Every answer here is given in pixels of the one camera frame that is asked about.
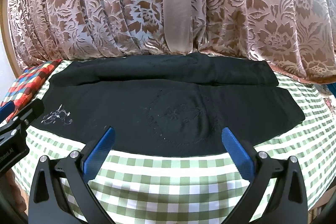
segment plaid fabric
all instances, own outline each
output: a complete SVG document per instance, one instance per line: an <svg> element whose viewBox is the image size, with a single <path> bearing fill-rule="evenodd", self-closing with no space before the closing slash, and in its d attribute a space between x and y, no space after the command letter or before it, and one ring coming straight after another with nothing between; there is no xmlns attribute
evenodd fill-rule
<svg viewBox="0 0 336 224"><path fill-rule="evenodd" d="M70 64L63 61L53 74ZM306 115L306 120L276 138L256 146L271 157L296 155L302 168L308 207L316 203L336 176L336 123L314 85L303 85L277 74ZM48 80L37 93L42 98ZM66 157L84 145L33 127L27 130L30 153L13 170L28 193L38 159ZM63 179L75 215L84 220ZM274 187L271 180L252 219L260 217ZM117 223L194 224L220 223L243 195L249 182L241 179L228 153L193 158L162 158L110 151L96 179L89 185L104 209Z"/></svg>
<svg viewBox="0 0 336 224"><path fill-rule="evenodd" d="M3 106L9 101L14 101L15 111L7 117L7 121L30 102L32 97L61 61L61 59L47 61L39 66L26 69L24 73L14 81L0 105Z"/></svg>

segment colorful patchwork fabric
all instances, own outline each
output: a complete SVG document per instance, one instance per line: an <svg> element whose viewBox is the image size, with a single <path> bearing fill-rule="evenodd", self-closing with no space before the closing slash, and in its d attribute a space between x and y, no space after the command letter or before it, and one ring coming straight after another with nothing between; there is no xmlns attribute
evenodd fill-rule
<svg viewBox="0 0 336 224"><path fill-rule="evenodd" d="M61 61L61 59L47 61L36 67L29 68L14 81L0 105L4 106L9 101L13 101L15 104L15 111L7 117L7 121L29 103Z"/></svg>

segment silver bolt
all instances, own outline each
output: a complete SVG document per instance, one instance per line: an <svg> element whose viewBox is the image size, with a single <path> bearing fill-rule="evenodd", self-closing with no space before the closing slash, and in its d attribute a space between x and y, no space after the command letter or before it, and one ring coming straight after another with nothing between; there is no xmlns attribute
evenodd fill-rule
<svg viewBox="0 0 336 224"><path fill-rule="evenodd" d="M40 162L45 162L46 160L47 160L47 156L46 155L40 157Z"/></svg>
<svg viewBox="0 0 336 224"><path fill-rule="evenodd" d="M292 163L296 163L297 162L297 157L296 156L291 156L290 160Z"/></svg>
<svg viewBox="0 0 336 224"><path fill-rule="evenodd" d="M267 153L266 152L264 152L264 151L260 151L259 153L258 153L258 155L259 155L259 157L260 158L262 158L262 159L265 159L265 158L267 158Z"/></svg>
<svg viewBox="0 0 336 224"><path fill-rule="evenodd" d="M70 153L70 158L77 158L78 157L78 155L79 155L79 152L78 151L72 151L71 153Z"/></svg>

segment brown floral fabric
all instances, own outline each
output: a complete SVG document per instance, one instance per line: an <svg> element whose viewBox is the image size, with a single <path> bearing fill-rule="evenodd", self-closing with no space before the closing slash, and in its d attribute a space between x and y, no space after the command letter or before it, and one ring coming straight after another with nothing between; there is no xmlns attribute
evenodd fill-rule
<svg viewBox="0 0 336 224"><path fill-rule="evenodd" d="M190 0L190 8L194 51L267 60L302 82L336 81L336 0ZM163 0L9 0L8 17L23 68L175 53L163 9Z"/></svg>

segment folded black shirt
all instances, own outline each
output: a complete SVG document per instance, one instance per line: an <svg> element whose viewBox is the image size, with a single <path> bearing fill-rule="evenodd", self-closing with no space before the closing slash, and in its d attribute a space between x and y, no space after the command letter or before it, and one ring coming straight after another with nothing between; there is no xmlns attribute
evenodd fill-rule
<svg viewBox="0 0 336 224"><path fill-rule="evenodd" d="M51 77L33 126L85 144L112 126L114 150L215 155L224 127L257 145L305 119L277 85L265 61L197 52L75 61Z"/></svg>

